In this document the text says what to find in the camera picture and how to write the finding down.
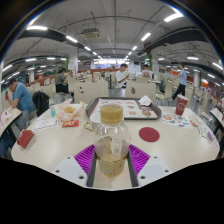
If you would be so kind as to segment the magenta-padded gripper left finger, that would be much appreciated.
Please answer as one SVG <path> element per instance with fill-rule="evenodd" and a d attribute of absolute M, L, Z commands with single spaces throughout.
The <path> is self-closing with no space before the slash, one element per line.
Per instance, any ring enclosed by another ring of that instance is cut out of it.
<path fill-rule="evenodd" d="M 92 187 L 95 179 L 96 154 L 93 145 L 75 156 L 66 156 L 53 170 L 56 176 L 81 187 Z"/>

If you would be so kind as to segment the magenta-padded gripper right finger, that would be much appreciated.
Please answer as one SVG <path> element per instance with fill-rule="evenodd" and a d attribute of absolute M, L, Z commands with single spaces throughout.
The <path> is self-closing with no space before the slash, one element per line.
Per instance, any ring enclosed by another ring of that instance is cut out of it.
<path fill-rule="evenodd" d="M 133 187 L 143 187 L 172 173 L 158 156 L 150 156 L 134 145 L 129 146 L 127 160 Z"/>

